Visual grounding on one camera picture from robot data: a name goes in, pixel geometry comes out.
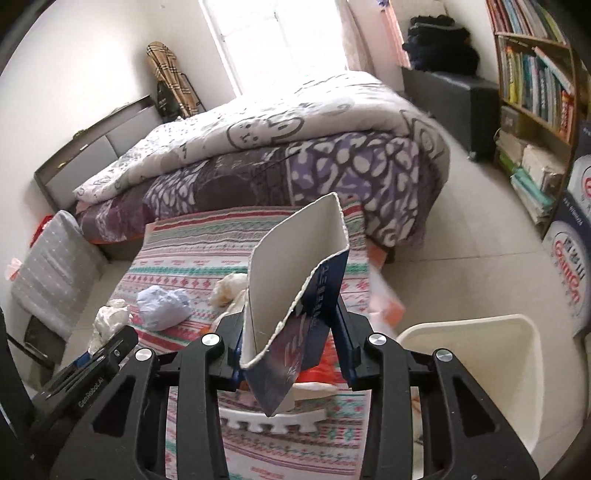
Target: tile floor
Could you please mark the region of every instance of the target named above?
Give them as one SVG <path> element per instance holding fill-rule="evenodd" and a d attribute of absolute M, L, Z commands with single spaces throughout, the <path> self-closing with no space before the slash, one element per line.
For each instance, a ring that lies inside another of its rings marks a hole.
<path fill-rule="evenodd" d="M 535 321 L 544 353 L 544 421 L 533 453 L 547 472 L 574 439 L 586 401 L 582 354 L 569 335 L 562 286 L 540 238 L 506 177 L 452 148 L 450 178 L 427 222 L 424 248 L 400 248 L 384 277 L 407 311 L 397 328 L 422 322 L 522 313 Z M 66 349 L 64 364 L 82 354 L 92 320 L 129 263 L 112 264 L 97 284 Z"/>

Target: black storage ottoman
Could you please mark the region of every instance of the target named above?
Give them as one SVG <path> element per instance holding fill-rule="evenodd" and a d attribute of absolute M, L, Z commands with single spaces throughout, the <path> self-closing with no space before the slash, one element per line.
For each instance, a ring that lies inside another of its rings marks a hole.
<path fill-rule="evenodd" d="M 476 76 L 402 69 L 410 100 L 430 113 L 474 160 L 491 160 L 499 128 L 499 87 Z"/>

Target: stack of books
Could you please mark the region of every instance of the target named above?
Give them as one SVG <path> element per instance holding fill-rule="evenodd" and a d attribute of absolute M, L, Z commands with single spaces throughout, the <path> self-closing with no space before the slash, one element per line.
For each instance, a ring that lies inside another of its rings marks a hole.
<path fill-rule="evenodd" d="M 514 123 L 501 122 L 496 138 L 498 160 L 511 176 L 514 190 L 537 225 L 545 222 L 552 212 L 566 166 L 552 152 L 537 146 L 537 140 L 514 135 L 511 125 Z"/>
<path fill-rule="evenodd" d="M 535 0 L 486 0 L 495 32 L 508 32 L 567 44 L 550 14 Z"/>
<path fill-rule="evenodd" d="M 539 47 L 499 40 L 503 98 L 549 124 L 565 140 L 571 137 L 574 85 L 568 69 Z"/>

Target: white wall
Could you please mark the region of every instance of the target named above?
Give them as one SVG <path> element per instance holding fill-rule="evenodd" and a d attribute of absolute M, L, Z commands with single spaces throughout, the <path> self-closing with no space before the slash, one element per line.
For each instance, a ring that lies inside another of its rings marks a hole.
<path fill-rule="evenodd" d="M 499 82 L 496 66 L 495 38 L 488 18 L 485 0 L 443 0 L 447 13 L 457 23 L 470 31 L 472 47 L 480 55 L 476 74 L 479 77 Z"/>
<path fill-rule="evenodd" d="M 375 0 L 349 0 L 351 10 L 368 44 L 376 75 L 394 90 L 403 90 L 402 72 L 389 49 L 381 9 Z M 236 96 L 216 41 L 210 33 L 199 0 L 147 0 L 157 38 L 178 57 L 178 65 L 189 77 L 207 109 Z"/>
<path fill-rule="evenodd" d="M 142 0 L 57 0 L 29 30 L 0 76 L 0 268 L 23 259 L 51 213 L 33 172 L 72 136 L 151 93 Z M 22 340 L 28 315 L 0 277 L 7 329 Z M 30 360 L 14 353 L 22 376 Z"/>
<path fill-rule="evenodd" d="M 376 77 L 394 91 L 404 90 L 402 70 L 396 65 L 390 40 L 376 0 L 349 0 L 349 5 L 374 61 Z"/>
<path fill-rule="evenodd" d="M 152 40 L 175 53 L 205 108 L 236 98 L 199 0 L 143 0 L 142 4 L 151 18 Z"/>

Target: red item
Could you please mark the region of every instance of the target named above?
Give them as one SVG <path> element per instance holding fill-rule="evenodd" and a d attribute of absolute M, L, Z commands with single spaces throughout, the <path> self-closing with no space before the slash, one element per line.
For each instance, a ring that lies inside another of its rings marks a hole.
<path fill-rule="evenodd" d="M 340 370 L 337 368 L 338 363 L 339 357 L 336 354 L 335 343 L 333 342 L 331 335 L 326 342 L 318 366 L 300 372 L 295 382 L 318 382 L 328 383 L 330 385 L 345 383 L 343 376 L 340 374 Z"/>
<path fill-rule="evenodd" d="M 42 231 L 45 230 L 45 227 L 47 226 L 47 224 L 49 223 L 49 220 L 51 220 L 53 218 L 53 215 L 47 215 L 39 224 L 39 226 L 37 227 L 37 230 L 35 230 L 35 235 L 33 235 L 33 239 L 31 240 L 31 244 L 29 245 L 29 247 L 32 247 L 33 244 L 37 241 L 37 239 L 39 238 L 39 236 L 41 235 Z"/>

